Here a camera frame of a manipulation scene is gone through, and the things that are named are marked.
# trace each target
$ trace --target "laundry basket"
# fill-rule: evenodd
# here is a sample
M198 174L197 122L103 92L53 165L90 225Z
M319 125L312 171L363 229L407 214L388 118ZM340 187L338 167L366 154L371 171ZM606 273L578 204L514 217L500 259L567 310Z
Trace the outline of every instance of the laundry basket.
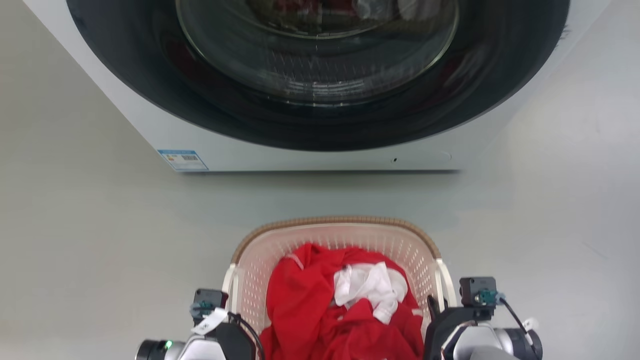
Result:
M456 303L447 267L433 240L404 220L376 217L301 218L262 226L238 246L222 290L229 294L227 310L238 313L258 332L271 325L266 313L269 277L279 260L305 243L329 249L360 247L380 252L406 272L409 287L423 310L423 334L430 319L428 297Z

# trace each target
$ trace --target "basket rim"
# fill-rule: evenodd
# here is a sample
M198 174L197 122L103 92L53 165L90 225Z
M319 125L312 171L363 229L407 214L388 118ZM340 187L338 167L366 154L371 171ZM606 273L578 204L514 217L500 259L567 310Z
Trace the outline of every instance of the basket rim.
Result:
M268 233L269 231L286 229L288 227L304 226L304 225L321 225L321 224L376 224L376 225L388 225L400 227L407 230L416 236L418 236L427 248L431 251L434 259L440 259L440 250L433 242L431 237L427 235L421 228L417 227L411 222L402 220L399 218L383 218L383 217L362 217L362 216L337 216L337 217L309 217L309 218L294 218L290 220L272 222L258 227L253 230L249 235L245 236L240 245L236 248L233 257L231 258L232 264L238 264L246 248L251 244L253 240L260 235Z

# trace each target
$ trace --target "blue and white sticker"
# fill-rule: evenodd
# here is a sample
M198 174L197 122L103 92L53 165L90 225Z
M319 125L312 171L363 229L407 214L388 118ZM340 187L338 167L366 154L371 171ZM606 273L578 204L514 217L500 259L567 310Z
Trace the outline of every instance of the blue and white sticker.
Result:
M175 171L208 171L198 154L192 150L158 150Z

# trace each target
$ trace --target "floor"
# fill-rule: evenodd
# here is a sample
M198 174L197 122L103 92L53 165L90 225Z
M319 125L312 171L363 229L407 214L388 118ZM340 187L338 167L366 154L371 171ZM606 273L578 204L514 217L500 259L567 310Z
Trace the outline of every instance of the floor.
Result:
M410 220L457 279L492 275L545 359L632 359L640 330L640 3L606 9L459 174L176 174L20 0L0 3L0 351L129 359L184 339L266 222ZM500 325L514 323L500 312Z

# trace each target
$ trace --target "washing machine door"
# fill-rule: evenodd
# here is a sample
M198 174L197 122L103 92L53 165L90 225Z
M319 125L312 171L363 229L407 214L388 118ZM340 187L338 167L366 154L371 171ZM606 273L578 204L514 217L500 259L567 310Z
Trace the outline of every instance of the washing machine door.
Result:
M435 135L519 90L569 0L67 0L140 95L248 142L372 149Z

